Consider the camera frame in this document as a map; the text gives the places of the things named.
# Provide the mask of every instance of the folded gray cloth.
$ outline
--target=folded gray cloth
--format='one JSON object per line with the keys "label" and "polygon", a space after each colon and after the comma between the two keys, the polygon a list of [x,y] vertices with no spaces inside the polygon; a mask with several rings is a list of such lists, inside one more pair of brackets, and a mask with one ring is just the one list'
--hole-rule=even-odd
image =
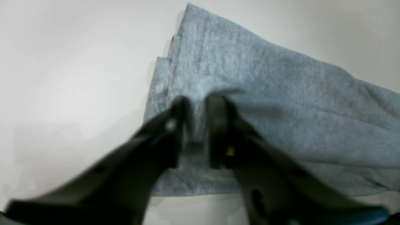
{"label": "folded gray cloth", "polygon": [[188,4],[167,58],[158,58],[144,121],[178,95],[194,105],[194,139],[154,195],[239,192],[229,170],[204,157],[204,99],[225,93],[272,144],[351,196],[400,191],[400,94],[269,43]]}

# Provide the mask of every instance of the white table surface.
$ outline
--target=white table surface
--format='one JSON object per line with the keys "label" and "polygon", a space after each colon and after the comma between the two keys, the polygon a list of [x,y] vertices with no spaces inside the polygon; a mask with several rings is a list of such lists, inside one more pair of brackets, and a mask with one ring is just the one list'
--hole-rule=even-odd
{"label": "white table surface", "polygon": [[[400,92],[398,0],[192,3]],[[0,1],[0,210],[73,178],[141,125],[155,60],[186,4]],[[244,215],[238,195],[154,198],[146,223],[244,224]]]}

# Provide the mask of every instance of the gray fabric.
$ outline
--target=gray fabric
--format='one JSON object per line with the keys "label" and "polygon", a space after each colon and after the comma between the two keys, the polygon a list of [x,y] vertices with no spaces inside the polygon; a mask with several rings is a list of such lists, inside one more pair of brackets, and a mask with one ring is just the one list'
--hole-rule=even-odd
{"label": "gray fabric", "polygon": [[[144,120],[188,96],[200,143],[213,92],[225,92],[264,138],[329,186],[352,196],[400,191],[400,94],[189,4],[168,57],[157,59]],[[190,144],[154,194],[239,192],[230,171],[207,168],[203,151]]]}

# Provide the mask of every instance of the white background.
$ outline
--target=white background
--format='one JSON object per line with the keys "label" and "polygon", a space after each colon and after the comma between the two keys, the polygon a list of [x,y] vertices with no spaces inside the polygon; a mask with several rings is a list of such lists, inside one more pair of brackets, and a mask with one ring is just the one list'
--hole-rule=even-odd
{"label": "white background", "polygon": [[[398,0],[192,3],[272,43],[400,92]],[[186,4],[0,1],[0,210],[12,197],[35,196],[66,182],[141,125],[155,60],[166,56]],[[192,224],[211,224],[214,217],[243,222],[215,210],[230,199],[239,204],[238,196],[206,198],[189,198],[193,208],[181,214],[191,215]],[[170,200],[153,200],[152,206],[162,207],[162,201]],[[187,224],[173,216],[166,213],[162,224]]]}

